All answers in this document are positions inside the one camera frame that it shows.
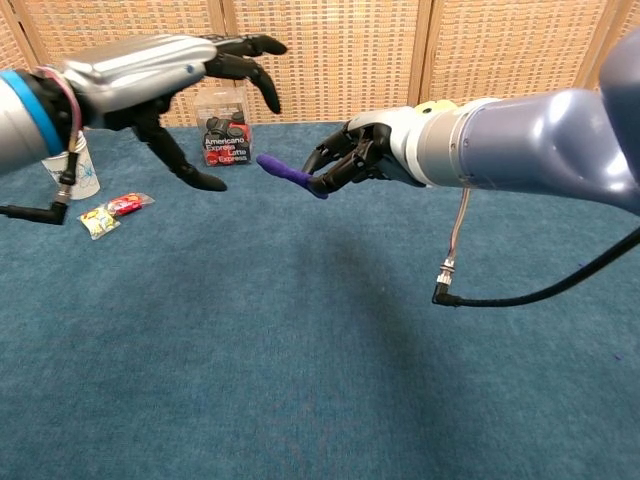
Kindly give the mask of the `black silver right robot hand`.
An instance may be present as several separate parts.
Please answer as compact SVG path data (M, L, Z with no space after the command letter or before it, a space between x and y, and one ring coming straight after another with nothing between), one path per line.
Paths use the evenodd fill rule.
M308 189L325 198L349 183L398 181L422 188L411 173L406 145L409 134L426 116L410 106L362 112L322 140L302 171L311 176Z

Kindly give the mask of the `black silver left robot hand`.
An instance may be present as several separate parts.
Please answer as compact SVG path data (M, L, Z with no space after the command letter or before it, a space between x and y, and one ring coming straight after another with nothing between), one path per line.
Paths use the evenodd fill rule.
M160 118L170 110L175 95L205 77L248 80L259 89L266 106L280 113L274 82L255 60L287 50L266 34L148 34L75 53L61 61L60 69L80 105L84 126L129 128L184 183L223 192L226 184L190 164Z

